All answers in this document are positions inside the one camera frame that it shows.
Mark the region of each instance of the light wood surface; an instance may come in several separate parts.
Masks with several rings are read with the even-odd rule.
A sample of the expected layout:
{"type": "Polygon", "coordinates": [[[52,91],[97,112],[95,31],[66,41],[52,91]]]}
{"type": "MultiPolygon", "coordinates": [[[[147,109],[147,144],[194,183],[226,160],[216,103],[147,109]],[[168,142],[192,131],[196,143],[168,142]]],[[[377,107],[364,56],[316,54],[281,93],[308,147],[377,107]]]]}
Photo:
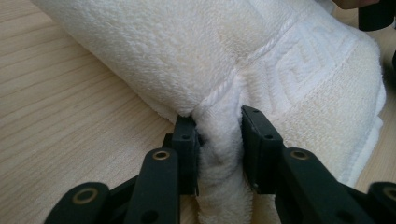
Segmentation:
{"type": "MultiPolygon", "coordinates": [[[[358,189],[396,182],[396,90],[358,189]]],[[[137,175],[173,126],[27,0],[0,0],[0,223],[42,223],[69,189],[137,175]]],[[[182,223],[197,205],[183,197],[182,223]]]]}

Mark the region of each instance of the towel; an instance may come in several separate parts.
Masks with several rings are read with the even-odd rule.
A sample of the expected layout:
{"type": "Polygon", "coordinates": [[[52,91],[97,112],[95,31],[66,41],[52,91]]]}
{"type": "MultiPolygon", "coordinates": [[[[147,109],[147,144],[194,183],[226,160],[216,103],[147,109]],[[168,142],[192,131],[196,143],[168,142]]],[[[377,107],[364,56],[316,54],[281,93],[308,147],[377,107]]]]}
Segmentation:
{"type": "Polygon", "coordinates": [[[241,105],[349,186],[375,147],[385,102],[378,48],[317,1],[32,1],[161,116],[193,117],[204,141],[201,223],[278,222],[273,197],[252,206],[241,105]]]}

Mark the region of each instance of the white towel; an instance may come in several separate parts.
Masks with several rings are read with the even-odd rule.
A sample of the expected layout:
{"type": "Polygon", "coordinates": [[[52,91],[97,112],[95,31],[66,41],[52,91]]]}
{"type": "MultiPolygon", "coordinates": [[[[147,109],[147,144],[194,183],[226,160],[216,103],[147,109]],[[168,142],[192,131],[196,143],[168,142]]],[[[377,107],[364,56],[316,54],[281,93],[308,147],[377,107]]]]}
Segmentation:
{"type": "MultiPolygon", "coordinates": [[[[33,0],[164,118],[192,115],[205,140],[202,223],[249,223],[241,105],[353,186],[385,101],[378,49],[314,0],[33,0]]],[[[270,197],[254,213],[276,221],[270,197]]]]}

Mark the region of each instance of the folded towel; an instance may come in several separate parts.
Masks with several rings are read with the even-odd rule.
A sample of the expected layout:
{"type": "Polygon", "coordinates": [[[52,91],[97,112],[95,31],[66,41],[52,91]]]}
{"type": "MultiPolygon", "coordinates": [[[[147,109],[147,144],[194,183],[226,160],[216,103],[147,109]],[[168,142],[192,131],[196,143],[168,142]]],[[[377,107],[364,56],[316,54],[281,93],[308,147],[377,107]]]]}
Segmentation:
{"type": "MultiPolygon", "coordinates": [[[[33,0],[164,118],[203,137],[202,223],[249,223],[241,105],[353,186],[385,101],[378,49],[314,0],[33,0]]],[[[254,213],[277,221],[271,197],[254,213]]]]}

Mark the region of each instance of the table surface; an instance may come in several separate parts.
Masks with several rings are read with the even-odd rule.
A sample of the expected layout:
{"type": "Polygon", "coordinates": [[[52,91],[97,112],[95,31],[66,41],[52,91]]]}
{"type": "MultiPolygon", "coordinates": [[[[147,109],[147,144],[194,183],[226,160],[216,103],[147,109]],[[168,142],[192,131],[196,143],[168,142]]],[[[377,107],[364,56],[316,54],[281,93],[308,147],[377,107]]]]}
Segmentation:
{"type": "MultiPolygon", "coordinates": [[[[359,179],[396,182],[396,90],[388,79],[384,127],[359,179]]],[[[0,0],[0,223],[42,223],[62,195],[137,175],[173,125],[27,0],[0,0]]],[[[182,197],[181,222],[197,205],[182,197]]]]}

